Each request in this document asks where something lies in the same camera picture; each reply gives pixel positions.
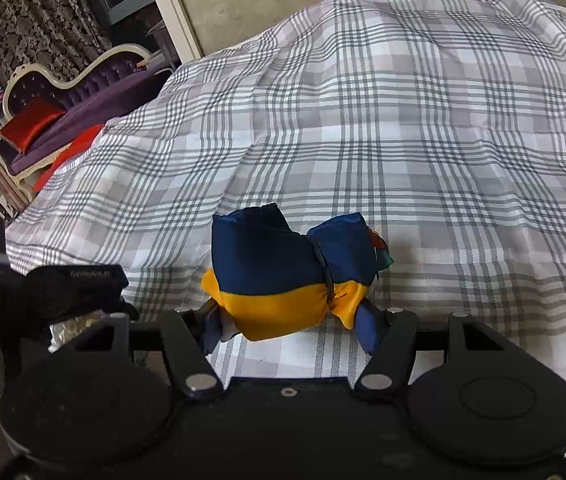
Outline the navy yellow silk scarf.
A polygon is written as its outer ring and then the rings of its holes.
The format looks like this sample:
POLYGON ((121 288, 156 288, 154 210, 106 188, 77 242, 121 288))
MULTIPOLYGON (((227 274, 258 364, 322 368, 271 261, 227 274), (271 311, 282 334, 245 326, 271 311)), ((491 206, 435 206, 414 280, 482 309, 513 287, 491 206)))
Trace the navy yellow silk scarf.
POLYGON ((385 240, 359 212, 300 234, 268 204, 213 217, 211 266, 201 286, 228 320, 227 338, 277 338, 329 314, 353 330, 374 280, 392 263, 385 240))

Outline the grey plaid bed cover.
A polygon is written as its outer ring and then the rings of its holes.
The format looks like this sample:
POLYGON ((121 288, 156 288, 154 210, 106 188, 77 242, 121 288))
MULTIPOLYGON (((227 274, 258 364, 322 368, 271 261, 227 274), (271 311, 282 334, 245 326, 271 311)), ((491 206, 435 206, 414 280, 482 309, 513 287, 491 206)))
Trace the grey plaid bed cover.
POLYGON ((468 311, 566 380, 566 8, 327 0, 179 68, 6 231, 12 266, 118 263, 144 318, 205 301, 211 221, 359 212, 381 307, 468 311))

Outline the red satin cushion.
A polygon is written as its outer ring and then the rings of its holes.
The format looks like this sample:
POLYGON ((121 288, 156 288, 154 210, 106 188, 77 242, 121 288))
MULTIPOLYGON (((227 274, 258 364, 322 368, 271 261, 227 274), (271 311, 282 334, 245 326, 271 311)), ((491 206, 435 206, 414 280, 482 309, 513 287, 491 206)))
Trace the red satin cushion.
POLYGON ((0 138, 19 154, 25 154, 33 142, 65 114, 62 107, 37 96, 7 122, 0 130, 0 138))

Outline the purple chaise sofa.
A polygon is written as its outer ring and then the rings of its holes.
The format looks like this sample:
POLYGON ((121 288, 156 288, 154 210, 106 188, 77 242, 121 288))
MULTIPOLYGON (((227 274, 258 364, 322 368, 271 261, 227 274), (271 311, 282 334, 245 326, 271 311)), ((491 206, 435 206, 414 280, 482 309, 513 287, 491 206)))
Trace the purple chaise sofa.
POLYGON ((33 198, 32 179, 50 167, 83 130, 130 114, 156 98, 172 73, 160 53, 137 44, 122 44, 101 54, 70 81, 56 78, 40 63, 14 70, 3 96, 6 120, 22 114, 33 101, 45 101, 64 111, 25 150, 0 141, 0 165, 15 188, 33 198))

